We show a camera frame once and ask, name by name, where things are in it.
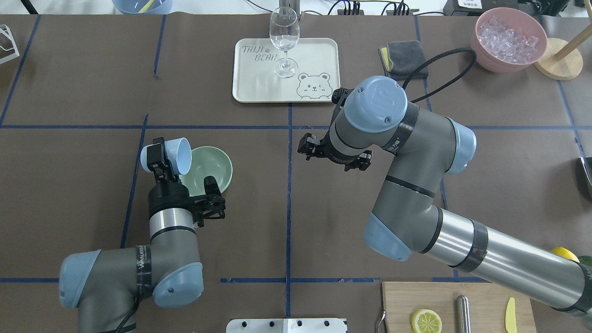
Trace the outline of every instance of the white cup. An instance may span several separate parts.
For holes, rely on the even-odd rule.
[[[149,146],[153,145],[144,146],[140,153],[140,164],[146,172],[151,172],[148,169],[146,162],[146,154]],[[165,141],[165,149],[166,156],[170,160],[175,175],[185,175],[189,172],[191,167],[191,146],[186,138],[182,137],[175,140]]]

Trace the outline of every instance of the brown table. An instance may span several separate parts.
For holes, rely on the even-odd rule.
[[[76,311],[59,305],[62,260],[149,243],[153,178],[136,173],[136,158],[158,136],[221,148],[234,175],[226,220],[198,230],[204,294],[180,309],[143,302],[139,332],[223,332],[231,318],[287,315],[338,316],[350,332],[371,332],[381,281],[478,281],[419,254],[392,261],[364,244],[391,155],[374,149],[366,172],[306,162],[297,142],[325,132],[331,104],[233,99],[234,45],[267,37],[268,19],[0,15],[22,54],[0,66],[0,331],[76,331]],[[351,88],[382,74],[379,45],[420,38],[432,57],[469,46],[475,20],[305,14],[301,31],[337,42],[341,83]],[[551,37],[569,40],[589,22],[543,23]],[[574,160],[592,153],[592,43],[579,50],[584,70],[573,81],[559,84],[532,66],[506,75],[476,66],[429,105],[419,103],[478,138],[475,158],[445,177],[436,204],[541,248],[592,254],[592,204],[573,176]],[[465,62],[457,55],[434,63],[427,88]],[[407,91],[418,97],[426,87],[415,80]],[[532,305],[539,333],[587,332]]]

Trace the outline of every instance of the knife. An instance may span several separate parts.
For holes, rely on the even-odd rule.
[[[513,297],[508,300],[506,305],[506,331],[508,333],[516,333],[516,301]]]

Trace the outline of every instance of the wine glass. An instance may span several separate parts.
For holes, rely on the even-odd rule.
[[[284,58],[275,63],[274,72],[281,78],[291,78],[298,72],[298,64],[288,58],[288,51],[300,38],[298,15],[292,8],[279,7],[271,13],[269,38],[278,50],[284,51]]]

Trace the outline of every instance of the cutting board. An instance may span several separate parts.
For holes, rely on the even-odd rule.
[[[387,332],[413,333],[410,321],[419,309],[436,311],[442,319],[442,333],[459,332],[456,298],[469,299],[473,332],[506,333],[504,318],[510,297],[516,300],[518,333],[536,333],[530,299],[493,283],[383,282],[382,300],[387,313]]]

